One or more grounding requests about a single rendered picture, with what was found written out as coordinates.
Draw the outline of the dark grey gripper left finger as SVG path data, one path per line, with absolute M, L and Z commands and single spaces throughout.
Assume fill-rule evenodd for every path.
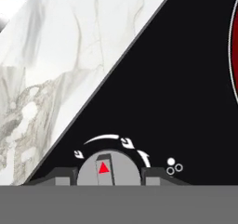
M 78 169 L 76 167 L 57 167 L 45 177 L 30 181 L 30 185 L 44 186 L 75 186 L 77 184 Z

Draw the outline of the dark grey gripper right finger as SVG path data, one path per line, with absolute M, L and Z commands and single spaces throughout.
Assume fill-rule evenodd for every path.
M 189 186 L 178 178 L 169 176 L 162 167 L 143 167 L 141 169 L 142 186 Z

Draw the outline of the grey hob knob red mark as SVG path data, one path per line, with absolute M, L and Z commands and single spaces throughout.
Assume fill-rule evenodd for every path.
M 117 151 L 103 151 L 91 155 L 82 165 L 78 186 L 139 186 L 140 174 L 135 163 Z

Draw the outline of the black glass hob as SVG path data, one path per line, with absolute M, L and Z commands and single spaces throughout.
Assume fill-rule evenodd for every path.
M 228 40 L 235 0 L 167 0 L 136 43 L 33 173 L 77 167 L 76 150 L 121 150 L 153 167 L 174 158 L 193 185 L 238 185 L 238 103 Z

